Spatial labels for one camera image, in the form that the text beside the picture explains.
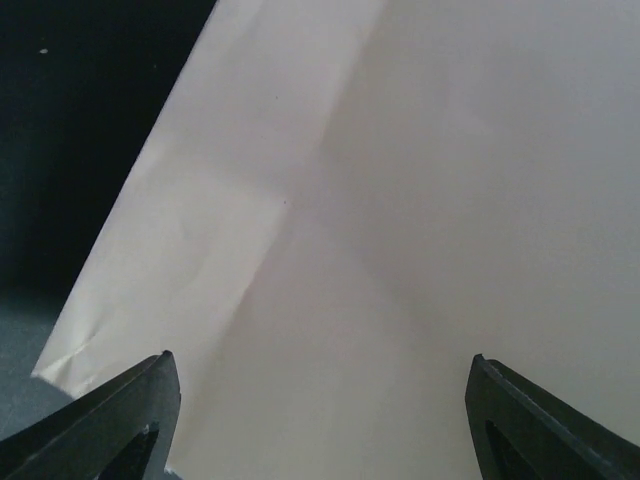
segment white paper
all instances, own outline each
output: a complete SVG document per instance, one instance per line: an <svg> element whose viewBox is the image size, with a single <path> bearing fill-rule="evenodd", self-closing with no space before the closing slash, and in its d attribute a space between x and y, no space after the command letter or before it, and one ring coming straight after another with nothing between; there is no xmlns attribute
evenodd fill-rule
<svg viewBox="0 0 640 480"><path fill-rule="evenodd" d="M34 373L172 350L187 479L480 478L480 352L640 443L639 16L220 0Z"/></svg>

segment black surface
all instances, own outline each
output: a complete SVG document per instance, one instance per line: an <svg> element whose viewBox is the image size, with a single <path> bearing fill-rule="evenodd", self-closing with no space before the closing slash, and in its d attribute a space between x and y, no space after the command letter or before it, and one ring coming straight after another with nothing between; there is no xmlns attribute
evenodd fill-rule
<svg viewBox="0 0 640 480"><path fill-rule="evenodd" d="M0 442L0 478L159 479L180 410L170 352Z"/></svg>
<svg viewBox="0 0 640 480"><path fill-rule="evenodd" d="M66 298L213 4L0 2L0 288Z"/></svg>
<svg viewBox="0 0 640 480"><path fill-rule="evenodd" d="M640 448L496 360L473 359L465 401L487 480L640 478Z"/></svg>

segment paper sheet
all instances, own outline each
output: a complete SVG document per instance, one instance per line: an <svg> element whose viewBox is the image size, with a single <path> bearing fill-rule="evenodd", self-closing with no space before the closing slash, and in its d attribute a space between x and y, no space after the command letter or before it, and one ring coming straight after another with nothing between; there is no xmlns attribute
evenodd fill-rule
<svg viewBox="0 0 640 480"><path fill-rule="evenodd" d="M637 18L220 0L34 373L172 350L186 479L479 478L480 352L640 443Z"/></svg>

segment dark background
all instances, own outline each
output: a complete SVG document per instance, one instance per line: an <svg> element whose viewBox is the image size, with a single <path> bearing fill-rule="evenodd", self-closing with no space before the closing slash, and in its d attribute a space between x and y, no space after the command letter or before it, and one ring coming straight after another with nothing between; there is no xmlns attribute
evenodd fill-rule
<svg viewBox="0 0 640 480"><path fill-rule="evenodd" d="M0 439L70 401L29 374L214 2L0 0Z"/></svg>

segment gray surface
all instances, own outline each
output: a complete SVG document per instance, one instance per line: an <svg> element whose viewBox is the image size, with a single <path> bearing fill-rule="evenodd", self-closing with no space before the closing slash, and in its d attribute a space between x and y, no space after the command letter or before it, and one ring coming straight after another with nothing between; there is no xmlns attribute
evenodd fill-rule
<svg viewBox="0 0 640 480"><path fill-rule="evenodd" d="M59 310L55 302L30 295L0 298L0 440L71 401L57 388L30 378ZM165 478L179 477L165 474Z"/></svg>

